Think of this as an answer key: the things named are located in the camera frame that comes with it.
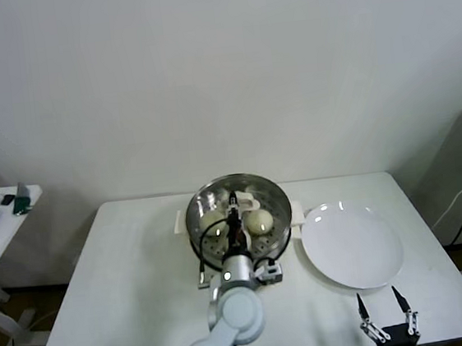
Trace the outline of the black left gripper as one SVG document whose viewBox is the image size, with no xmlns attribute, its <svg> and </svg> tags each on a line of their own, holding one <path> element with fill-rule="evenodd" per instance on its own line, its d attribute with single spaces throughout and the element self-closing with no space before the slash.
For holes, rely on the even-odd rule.
<svg viewBox="0 0 462 346">
<path fill-rule="evenodd" d="M 239 204 L 237 194 L 232 192 L 229 193 L 228 198 L 228 222 L 229 222 L 229 231 L 228 231 L 228 249 L 225 252 L 226 257 L 231 256 L 248 256 L 247 248 L 247 238 L 243 232 L 243 227 L 240 221 L 239 215 Z"/>
</svg>

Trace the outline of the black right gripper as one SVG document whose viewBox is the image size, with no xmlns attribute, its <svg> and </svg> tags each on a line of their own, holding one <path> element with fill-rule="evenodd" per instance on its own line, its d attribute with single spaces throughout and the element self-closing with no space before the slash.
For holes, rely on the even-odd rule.
<svg viewBox="0 0 462 346">
<path fill-rule="evenodd" d="M 418 313 L 413 311 L 405 296 L 395 286 L 392 286 L 392 292 L 404 313 L 405 323 L 391 325 L 383 329 L 379 328 L 370 319 L 362 297 L 357 293 L 358 312 L 360 320 L 362 320 L 359 328 L 371 341 L 379 342 L 378 346 L 416 346 L 418 343 L 417 335 L 421 334 L 419 332 Z"/>
</svg>

